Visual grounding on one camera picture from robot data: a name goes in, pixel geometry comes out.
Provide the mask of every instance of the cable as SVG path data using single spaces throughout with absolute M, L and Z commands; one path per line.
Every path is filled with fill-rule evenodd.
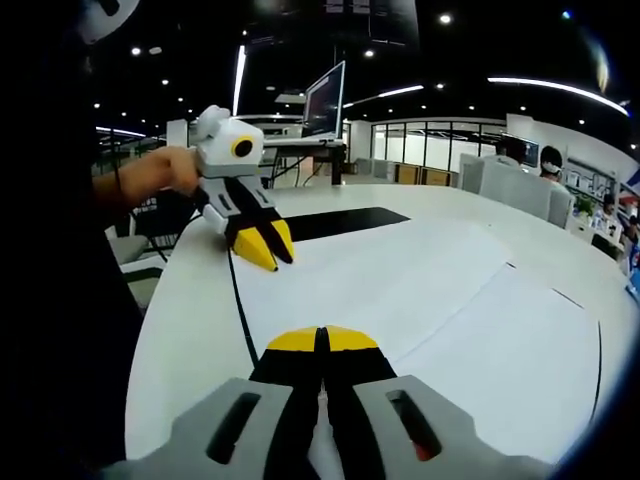
M 287 173 L 289 170 L 292 170 L 294 168 L 296 168 L 298 165 L 300 165 L 302 163 L 302 161 L 307 158 L 307 157 L 301 157 L 296 163 L 294 163 L 293 165 L 288 166 L 287 168 L 285 168 L 283 171 L 281 171 L 280 173 L 278 173 L 276 176 L 271 177 L 271 181 L 274 182 L 276 178 L 281 177 L 282 175 L 284 175 L 285 173 Z
M 278 156 L 278 152 L 276 151 L 276 158 L 273 159 L 273 167 L 271 167 L 271 188 L 275 188 L 275 178 L 276 178 L 276 168 L 278 167 L 278 159 L 280 157 Z
M 302 186 L 304 187 L 304 186 L 307 184 L 307 182 L 308 182 L 309 180 L 311 180 L 311 177 L 315 176 L 315 175 L 320 171 L 320 169 L 321 169 L 321 168 L 322 168 L 322 164 L 318 165 L 318 168 L 316 168 L 316 169 L 313 171 L 313 173 L 312 173 L 311 175 L 309 175 L 309 178 L 307 178 L 307 179 L 304 181 L 304 183 L 302 184 Z
M 120 181 L 120 171 L 119 171 L 118 164 L 116 163 L 116 161 L 114 159 L 110 159 L 109 162 L 111 163 L 111 167 L 113 168 L 113 173 L 114 173 L 114 175 L 116 177 L 116 186 L 118 187 L 118 193 L 122 196 L 122 182 Z M 129 211 L 129 215 L 131 215 L 131 218 L 133 218 L 136 221 L 136 223 L 138 222 L 138 217 L 136 217 L 136 215 L 133 213 L 133 210 Z M 156 243 L 156 241 L 152 237 L 149 237 L 147 235 L 144 235 L 144 237 L 151 244 L 151 248 L 158 255 L 160 255 L 160 258 L 162 258 L 162 260 L 164 260 L 165 263 L 167 263 L 169 261 L 169 259 L 162 252 L 160 247 L 158 247 L 158 244 Z
M 294 188 L 298 188 L 298 182 L 300 181 L 300 164 L 298 163 L 298 172 L 296 173 L 296 184 Z

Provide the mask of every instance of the ceiling light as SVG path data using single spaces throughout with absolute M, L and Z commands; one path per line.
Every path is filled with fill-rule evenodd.
M 575 93 L 576 95 L 582 95 L 583 97 L 590 98 L 591 100 L 595 100 L 596 102 L 603 103 L 604 105 L 607 105 L 608 107 L 614 108 L 618 110 L 620 113 L 625 114 L 627 117 L 629 116 L 629 112 L 627 112 L 620 105 L 612 102 L 608 98 L 604 98 L 596 93 L 588 92 L 586 90 L 581 90 L 579 88 L 571 87 L 569 85 L 562 85 L 560 83 L 545 82 L 543 80 L 532 80 L 527 78 L 488 78 L 488 80 L 491 83 L 535 85 L 537 87 L 547 87 L 547 88 L 555 88 L 556 90 L 564 90 L 565 92 Z
M 119 130 L 117 128 L 113 128 L 112 129 L 112 128 L 107 128 L 107 127 L 96 127 L 96 131 L 97 132 L 108 132 L 108 133 L 113 131 L 113 133 L 119 133 L 121 135 L 129 135 L 131 137 L 140 137 L 140 138 L 146 137 L 146 135 L 144 135 L 142 133 L 130 132 L 128 130 Z
M 413 87 L 400 88 L 398 90 L 391 90 L 390 92 L 384 92 L 378 95 L 378 98 L 390 97 L 391 95 L 398 95 L 400 93 L 413 92 L 416 90 L 422 90 L 422 85 L 414 85 Z
M 236 79 L 233 87 L 233 111 L 235 117 L 238 115 L 238 107 L 240 105 L 240 89 L 242 88 L 242 79 L 244 78 L 244 67 L 247 63 L 247 53 L 244 45 L 238 48 L 238 60 L 236 63 Z

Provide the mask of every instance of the human hand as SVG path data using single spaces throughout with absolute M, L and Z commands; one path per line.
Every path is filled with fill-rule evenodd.
M 120 170 L 122 195 L 135 206 L 160 190 L 171 188 L 190 196 L 198 187 L 196 152 L 162 147 Z
M 196 151 L 183 147 L 162 147 L 143 157 L 149 162 L 148 174 L 154 175 L 157 189 L 172 188 L 190 196 L 198 187 Z

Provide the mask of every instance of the white wall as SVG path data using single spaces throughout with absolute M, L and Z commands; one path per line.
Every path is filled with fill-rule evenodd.
M 598 139 L 568 128 L 538 122 L 531 117 L 507 115 L 507 131 L 538 143 L 540 152 L 551 145 L 560 150 L 565 160 L 568 157 L 581 160 L 605 172 L 614 173 L 622 182 L 629 180 L 640 167 L 632 157 Z
M 349 161 L 355 162 L 358 158 L 369 158 L 371 148 L 371 123 L 362 120 L 351 122 L 351 143 Z

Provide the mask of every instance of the office desk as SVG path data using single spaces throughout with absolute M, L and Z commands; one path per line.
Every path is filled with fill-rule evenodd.
M 456 218 L 503 241 L 512 263 L 597 319 L 602 331 L 599 408 L 611 392 L 637 326 L 638 307 L 618 266 L 569 232 L 449 187 L 353 185 L 270 192 L 283 217 L 385 207 L 410 218 Z M 183 233 L 147 311 L 127 397 L 126 447 L 137 458 L 160 446 L 170 422 L 233 376 L 252 371 L 227 253 L 197 220 Z
M 591 228 L 586 222 L 583 222 L 581 219 L 571 216 L 569 218 L 568 230 L 575 235 L 577 238 L 587 242 L 589 245 L 594 245 L 595 237 L 599 237 L 599 243 L 604 245 L 605 250 L 609 250 L 611 252 L 611 257 L 615 261 L 620 261 L 622 256 L 625 254 L 624 245 L 621 242 L 616 242 L 610 235 L 607 235 L 605 232 L 600 230 L 596 230 Z

